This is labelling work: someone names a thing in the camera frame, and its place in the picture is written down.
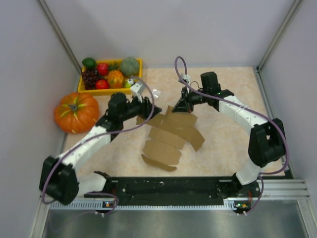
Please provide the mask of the brown cardboard box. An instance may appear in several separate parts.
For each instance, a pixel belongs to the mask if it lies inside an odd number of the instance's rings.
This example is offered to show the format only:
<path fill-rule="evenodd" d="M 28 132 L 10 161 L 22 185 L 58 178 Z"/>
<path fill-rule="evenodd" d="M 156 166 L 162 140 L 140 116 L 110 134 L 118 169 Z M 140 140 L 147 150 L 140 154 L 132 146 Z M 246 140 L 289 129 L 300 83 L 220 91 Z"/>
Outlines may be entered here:
<path fill-rule="evenodd" d="M 185 143 L 197 152 L 205 142 L 195 128 L 198 118 L 192 113 L 174 113 L 172 109 L 168 106 L 165 114 L 159 113 L 147 122 L 151 130 L 141 154 L 147 165 L 167 172 L 177 169 Z"/>

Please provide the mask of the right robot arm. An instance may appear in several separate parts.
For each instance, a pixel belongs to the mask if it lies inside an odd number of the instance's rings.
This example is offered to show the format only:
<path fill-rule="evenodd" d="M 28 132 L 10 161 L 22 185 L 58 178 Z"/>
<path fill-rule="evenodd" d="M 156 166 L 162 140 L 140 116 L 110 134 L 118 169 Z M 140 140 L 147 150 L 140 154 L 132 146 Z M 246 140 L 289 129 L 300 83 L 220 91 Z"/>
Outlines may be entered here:
<path fill-rule="evenodd" d="M 184 84 L 181 97 L 173 108 L 174 113 L 191 113 L 195 105 L 208 104 L 218 112 L 227 115 L 249 135 L 249 159 L 241 170 L 232 177 L 224 192 L 243 196 L 249 191 L 262 169 L 271 162 L 288 155 L 288 146 L 283 123 L 270 119 L 242 104 L 230 90 L 222 90 L 215 72 L 201 74 L 202 87 L 198 90 L 190 85 L 190 76 L 178 74 Z"/>

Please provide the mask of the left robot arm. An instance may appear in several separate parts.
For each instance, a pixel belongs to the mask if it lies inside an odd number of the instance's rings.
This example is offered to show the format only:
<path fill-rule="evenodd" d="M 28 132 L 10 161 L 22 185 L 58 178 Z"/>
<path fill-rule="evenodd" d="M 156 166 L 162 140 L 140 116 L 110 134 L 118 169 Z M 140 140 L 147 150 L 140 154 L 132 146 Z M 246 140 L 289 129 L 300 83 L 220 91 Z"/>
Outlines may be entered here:
<path fill-rule="evenodd" d="M 113 94 L 105 114 L 82 140 L 58 157 L 49 156 L 44 160 L 39 184 L 42 195 L 63 205 L 70 204 L 78 195 L 110 195 L 112 184 L 105 173 L 94 172 L 80 177 L 77 172 L 98 150 L 126 132 L 123 128 L 126 120 L 139 116 L 148 122 L 160 112 L 154 97 L 133 96 L 129 101 L 123 93 Z"/>

